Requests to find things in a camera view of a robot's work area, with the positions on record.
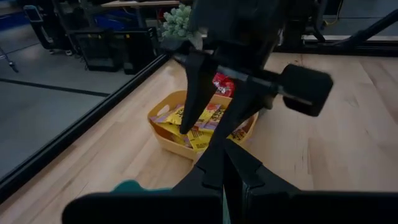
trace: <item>red candy wrapper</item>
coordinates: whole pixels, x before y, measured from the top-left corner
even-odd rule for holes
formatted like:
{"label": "red candy wrapper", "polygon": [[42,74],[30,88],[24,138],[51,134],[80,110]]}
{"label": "red candy wrapper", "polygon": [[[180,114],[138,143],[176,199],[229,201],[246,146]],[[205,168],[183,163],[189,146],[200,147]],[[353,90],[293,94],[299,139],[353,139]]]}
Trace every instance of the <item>red candy wrapper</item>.
{"label": "red candy wrapper", "polygon": [[214,85],[217,87],[217,95],[232,97],[235,91],[235,84],[226,75],[217,72],[213,79]]}

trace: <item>wooden tabletop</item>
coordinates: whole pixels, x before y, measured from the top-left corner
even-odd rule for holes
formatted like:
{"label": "wooden tabletop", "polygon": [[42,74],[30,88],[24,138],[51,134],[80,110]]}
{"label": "wooden tabletop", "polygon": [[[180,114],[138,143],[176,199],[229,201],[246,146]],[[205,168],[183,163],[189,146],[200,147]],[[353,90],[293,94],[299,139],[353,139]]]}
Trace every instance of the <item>wooden tabletop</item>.
{"label": "wooden tabletop", "polygon": [[[272,54],[267,68],[281,72],[288,63],[329,72],[335,86],[317,118],[277,97],[260,115],[248,151],[300,189],[398,191],[398,60]],[[173,187],[192,162],[161,149],[146,115],[186,87],[184,70],[167,62],[0,205],[0,223],[60,223],[74,198],[128,179]]]}
{"label": "wooden tabletop", "polygon": [[113,1],[102,4],[102,7],[141,7],[141,6],[178,6],[180,1]]}

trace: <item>cable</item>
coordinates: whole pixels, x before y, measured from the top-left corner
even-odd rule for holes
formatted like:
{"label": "cable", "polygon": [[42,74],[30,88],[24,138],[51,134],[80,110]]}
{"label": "cable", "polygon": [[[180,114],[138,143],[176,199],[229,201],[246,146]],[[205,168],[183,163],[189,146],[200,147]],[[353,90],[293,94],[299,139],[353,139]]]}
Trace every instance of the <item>cable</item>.
{"label": "cable", "polygon": [[331,25],[335,24],[338,21],[342,5],[343,5],[343,0],[341,0],[340,5],[338,6],[336,19],[333,22],[328,22],[326,20],[323,20],[325,22],[326,26],[331,26]]}

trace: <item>yellow basket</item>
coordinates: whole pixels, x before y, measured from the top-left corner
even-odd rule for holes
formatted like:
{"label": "yellow basket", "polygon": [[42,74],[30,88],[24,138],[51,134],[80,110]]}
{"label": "yellow basket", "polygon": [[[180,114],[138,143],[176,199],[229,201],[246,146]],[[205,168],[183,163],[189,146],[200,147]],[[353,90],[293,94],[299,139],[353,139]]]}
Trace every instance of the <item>yellow basket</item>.
{"label": "yellow basket", "polygon": [[[149,113],[148,113],[148,122],[152,129],[154,130],[155,137],[157,138],[159,144],[162,146],[162,148],[174,152],[178,155],[181,155],[183,157],[186,157],[191,160],[196,160],[197,159],[197,153],[193,151],[193,149],[190,149],[189,147],[177,144],[176,142],[172,141],[172,133],[164,130],[163,128],[159,127],[156,125],[151,118],[154,116],[157,116],[161,113],[165,113],[168,110],[174,109],[177,105],[183,105],[185,103],[185,99],[187,97],[187,91],[182,90],[182,91],[176,91],[171,93],[168,97],[166,97],[164,100],[162,100],[160,103],[158,103]],[[225,96],[219,96],[219,95],[214,95],[212,99],[210,100],[211,103],[214,104],[220,104],[222,105],[222,108],[227,108],[229,103],[231,102],[231,98],[225,97]],[[253,115],[251,118],[249,118],[249,121],[243,129],[247,133],[245,137],[243,137],[241,143],[239,144],[241,147],[245,148],[247,146],[247,140],[250,138],[254,124],[257,121],[258,113]]]}

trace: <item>green plant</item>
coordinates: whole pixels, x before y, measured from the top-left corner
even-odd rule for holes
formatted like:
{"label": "green plant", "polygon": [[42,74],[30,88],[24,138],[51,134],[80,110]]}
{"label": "green plant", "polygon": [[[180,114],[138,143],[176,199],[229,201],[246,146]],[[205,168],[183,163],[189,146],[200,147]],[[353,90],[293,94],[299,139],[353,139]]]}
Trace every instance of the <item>green plant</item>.
{"label": "green plant", "polygon": [[178,9],[172,9],[171,13],[166,12],[164,14],[166,22],[163,23],[164,32],[162,36],[179,39],[192,37],[193,34],[187,30],[190,13],[191,6],[186,6],[184,4],[180,4]]}

